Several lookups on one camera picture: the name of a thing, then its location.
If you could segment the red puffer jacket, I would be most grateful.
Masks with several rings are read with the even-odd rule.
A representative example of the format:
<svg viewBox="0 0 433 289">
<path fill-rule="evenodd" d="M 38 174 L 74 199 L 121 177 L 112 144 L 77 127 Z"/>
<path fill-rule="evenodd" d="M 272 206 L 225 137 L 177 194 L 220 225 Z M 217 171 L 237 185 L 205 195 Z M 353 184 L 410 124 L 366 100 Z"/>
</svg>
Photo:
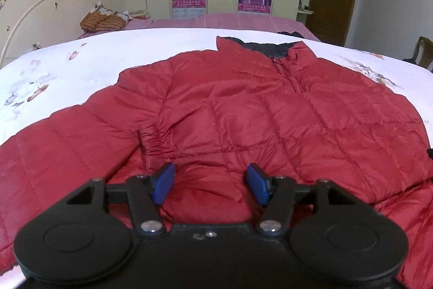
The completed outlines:
<svg viewBox="0 0 433 289">
<path fill-rule="evenodd" d="M 399 278 L 432 287 L 432 159 L 416 108 L 303 43 L 271 59 L 218 38 L 121 72 L 85 103 L 60 110 L 1 146 L 1 270 L 38 214 L 93 177 L 122 183 L 171 161 L 160 209 L 172 223 L 255 222 L 244 182 L 258 164 L 299 183 L 335 181 L 406 232 Z"/>
</svg>

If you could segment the cream curved headboard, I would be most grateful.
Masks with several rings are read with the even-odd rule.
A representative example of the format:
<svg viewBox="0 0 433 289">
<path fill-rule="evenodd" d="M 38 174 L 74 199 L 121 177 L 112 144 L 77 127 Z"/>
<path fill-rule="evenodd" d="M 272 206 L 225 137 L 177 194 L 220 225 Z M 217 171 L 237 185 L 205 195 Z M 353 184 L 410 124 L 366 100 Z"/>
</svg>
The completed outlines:
<svg viewBox="0 0 433 289">
<path fill-rule="evenodd" d="M 113 0 L 1 0 L 1 66 L 39 48 L 78 39 L 81 21 Z"/>
</svg>

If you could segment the black garment on bed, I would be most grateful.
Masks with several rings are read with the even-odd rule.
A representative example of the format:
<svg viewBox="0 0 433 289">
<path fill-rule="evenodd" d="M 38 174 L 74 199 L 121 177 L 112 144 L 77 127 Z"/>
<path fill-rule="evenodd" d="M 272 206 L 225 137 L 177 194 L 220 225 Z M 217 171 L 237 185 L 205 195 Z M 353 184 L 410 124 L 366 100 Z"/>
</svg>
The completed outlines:
<svg viewBox="0 0 433 289">
<path fill-rule="evenodd" d="M 278 34 L 282 34 L 282 35 L 286 35 L 286 36 L 291 36 L 291 37 L 298 37 L 298 38 L 302 38 L 304 39 L 305 37 L 300 34 L 298 31 L 293 31 L 293 32 L 288 32 L 288 31 L 279 31 Z"/>
</svg>

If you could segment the wooden chair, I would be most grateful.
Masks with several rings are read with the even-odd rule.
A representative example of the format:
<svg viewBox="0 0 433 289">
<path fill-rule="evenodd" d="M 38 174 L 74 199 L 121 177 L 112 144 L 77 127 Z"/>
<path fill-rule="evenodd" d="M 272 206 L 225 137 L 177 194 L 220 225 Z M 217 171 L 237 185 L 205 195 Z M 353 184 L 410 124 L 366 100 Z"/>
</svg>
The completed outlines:
<svg viewBox="0 0 433 289">
<path fill-rule="evenodd" d="M 427 37 L 419 37 L 415 52 L 415 63 L 427 70 L 432 71 L 433 61 L 433 42 Z"/>
</svg>

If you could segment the black bag on chair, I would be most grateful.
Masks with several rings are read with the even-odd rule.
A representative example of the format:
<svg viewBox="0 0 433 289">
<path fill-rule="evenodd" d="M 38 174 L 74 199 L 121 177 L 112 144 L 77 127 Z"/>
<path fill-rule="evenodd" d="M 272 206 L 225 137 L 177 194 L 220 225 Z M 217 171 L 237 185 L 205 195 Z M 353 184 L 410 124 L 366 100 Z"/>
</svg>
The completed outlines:
<svg viewBox="0 0 433 289">
<path fill-rule="evenodd" d="M 417 63 L 417 61 L 416 61 L 415 58 L 407 58 L 407 59 L 404 59 L 404 61 L 408 62 L 410 64 L 418 65 L 418 63 Z"/>
</svg>

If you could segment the orange patterned pillow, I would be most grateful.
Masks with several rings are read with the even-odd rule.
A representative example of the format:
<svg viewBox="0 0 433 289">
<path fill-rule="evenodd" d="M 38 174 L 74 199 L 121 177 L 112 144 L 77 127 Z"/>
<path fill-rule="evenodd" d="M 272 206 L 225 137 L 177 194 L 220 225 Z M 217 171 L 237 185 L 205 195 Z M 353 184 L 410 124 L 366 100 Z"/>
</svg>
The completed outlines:
<svg viewBox="0 0 433 289">
<path fill-rule="evenodd" d="M 130 20 L 131 16 L 128 12 L 113 11 L 99 2 L 86 14 L 80 27 L 85 33 L 120 31 L 125 29 Z"/>
</svg>

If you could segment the white floral bed sheet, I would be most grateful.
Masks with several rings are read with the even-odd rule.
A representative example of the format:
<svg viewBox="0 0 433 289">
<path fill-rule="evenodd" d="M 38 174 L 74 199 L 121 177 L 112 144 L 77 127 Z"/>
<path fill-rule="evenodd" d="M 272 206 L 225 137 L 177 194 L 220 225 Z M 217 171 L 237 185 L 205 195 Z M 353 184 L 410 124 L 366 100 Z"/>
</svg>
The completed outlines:
<svg viewBox="0 0 433 289">
<path fill-rule="evenodd" d="M 295 37 L 228 29 L 137 29 L 74 40 L 24 54 L 1 69 L 1 141 L 52 113 L 85 102 L 115 84 L 120 72 L 186 51 L 216 49 L 217 37 L 246 43 L 293 43 Z M 432 134 L 432 73 L 400 59 L 333 46 L 305 44 L 327 59 L 404 95 Z"/>
</svg>

